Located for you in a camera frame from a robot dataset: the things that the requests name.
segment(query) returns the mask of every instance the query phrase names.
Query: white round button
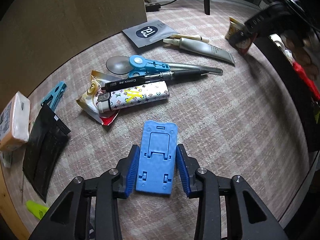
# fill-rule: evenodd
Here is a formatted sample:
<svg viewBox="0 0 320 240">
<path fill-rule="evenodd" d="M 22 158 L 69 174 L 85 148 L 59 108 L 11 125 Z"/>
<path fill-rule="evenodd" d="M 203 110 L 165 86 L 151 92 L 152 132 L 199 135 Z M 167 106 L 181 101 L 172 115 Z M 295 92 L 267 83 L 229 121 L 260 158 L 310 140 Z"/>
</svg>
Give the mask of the white round button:
<svg viewBox="0 0 320 240">
<path fill-rule="evenodd" d="M 139 58 L 139 57 L 134 58 L 133 61 L 134 61 L 135 63 L 137 63 L 137 64 L 141 64 L 141 63 L 142 63 L 142 59 Z"/>
</svg>

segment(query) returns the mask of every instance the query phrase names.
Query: black pouch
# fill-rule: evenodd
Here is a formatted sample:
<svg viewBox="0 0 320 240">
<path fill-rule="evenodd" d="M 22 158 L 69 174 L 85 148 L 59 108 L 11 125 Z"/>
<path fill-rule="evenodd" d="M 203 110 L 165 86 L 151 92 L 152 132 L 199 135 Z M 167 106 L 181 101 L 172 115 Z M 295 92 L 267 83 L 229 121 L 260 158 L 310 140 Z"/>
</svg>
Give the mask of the black pouch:
<svg viewBox="0 0 320 240">
<path fill-rule="evenodd" d="M 32 127 L 22 170 L 37 194 L 46 201 L 50 178 L 71 130 L 44 104 Z"/>
</svg>

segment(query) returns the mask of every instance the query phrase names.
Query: gray sachet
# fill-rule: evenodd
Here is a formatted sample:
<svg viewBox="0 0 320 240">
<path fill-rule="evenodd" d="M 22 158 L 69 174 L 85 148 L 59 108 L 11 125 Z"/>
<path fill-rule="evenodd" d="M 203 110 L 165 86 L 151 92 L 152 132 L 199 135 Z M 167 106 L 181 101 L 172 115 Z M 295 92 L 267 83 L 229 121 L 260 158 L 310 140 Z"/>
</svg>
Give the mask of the gray sachet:
<svg viewBox="0 0 320 240">
<path fill-rule="evenodd" d="M 137 26 L 124 29 L 123 32 L 136 44 L 138 48 L 160 41 L 164 38 L 177 34 L 174 29 L 167 24 L 152 20 Z"/>
</svg>

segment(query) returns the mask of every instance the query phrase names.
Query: black pen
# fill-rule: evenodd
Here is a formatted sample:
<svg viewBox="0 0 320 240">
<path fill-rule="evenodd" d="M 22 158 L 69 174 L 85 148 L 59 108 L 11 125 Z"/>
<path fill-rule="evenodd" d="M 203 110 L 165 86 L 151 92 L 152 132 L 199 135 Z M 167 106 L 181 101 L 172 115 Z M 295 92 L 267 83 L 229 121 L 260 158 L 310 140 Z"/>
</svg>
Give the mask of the black pen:
<svg viewBox="0 0 320 240">
<path fill-rule="evenodd" d="M 121 79 L 105 84 L 104 89 L 106 92 L 116 91 L 119 89 L 140 86 L 147 83 L 153 83 L 158 81 L 169 81 L 169 80 L 182 80 L 190 77 L 200 77 L 209 73 L 209 71 L 201 69 L 186 69 L 186 70 L 175 70 L 160 72 L 152 75 L 137 76 L 132 78 Z"/>
</svg>

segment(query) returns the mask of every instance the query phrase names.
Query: checkered tablecloth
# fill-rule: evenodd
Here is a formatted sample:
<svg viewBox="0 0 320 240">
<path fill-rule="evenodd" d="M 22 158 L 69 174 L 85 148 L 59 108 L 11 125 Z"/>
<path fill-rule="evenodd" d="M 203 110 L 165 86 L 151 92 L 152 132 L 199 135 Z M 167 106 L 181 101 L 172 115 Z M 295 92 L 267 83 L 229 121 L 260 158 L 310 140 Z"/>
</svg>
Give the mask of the checkered tablecloth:
<svg viewBox="0 0 320 240">
<path fill-rule="evenodd" d="M 231 3 L 212 2 L 205 15 L 203 2 L 179 0 L 148 13 L 183 34 L 201 34 L 210 43 L 231 52 L 236 66 L 189 54 L 162 43 L 137 49 L 120 33 L 83 51 L 51 74 L 29 97 L 31 121 L 42 98 L 59 81 L 68 85 L 56 114 L 71 129 L 70 140 L 53 172 L 47 205 L 50 206 L 75 176 L 99 176 L 126 157 L 132 144 L 140 144 L 146 120 L 174 122 L 178 143 L 216 175 L 242 175 L 276 218 L 284 213 L 309 170 L 308 152 L 296 108 L 281 79 L 254 46 L 241 57 L 224 39 L 228 17 L 244 22 L 256 11 Z M 139 54 L 166 62 L 191 63 L 222 68 L 223 76 L 210 74 L 201 81 L 173 84 L 170 98 L 122 109 L 116 120 L 104 127 L 76 103 L 90 86 L 91 70 L 108 73 L 111 56 Z M 29 182 L 22 183 L 23 148 L 14 153 L 10 170 L 4 168 L 7 187 L 23 223 L 31 232 L 38 221 L 28 213 L 27 200 L 43 203 Z M 19 189 L 23 184 L 23 195 Z M 183 193 L 177 171 L 170 197 L 134 192 L 119 200 L 124 239 L 193 239 L 197 199 Z M 294 208 L 290 206 L 287 219 Z M 226 217 L 222 201 L 222 236 Z"/>
</svg>

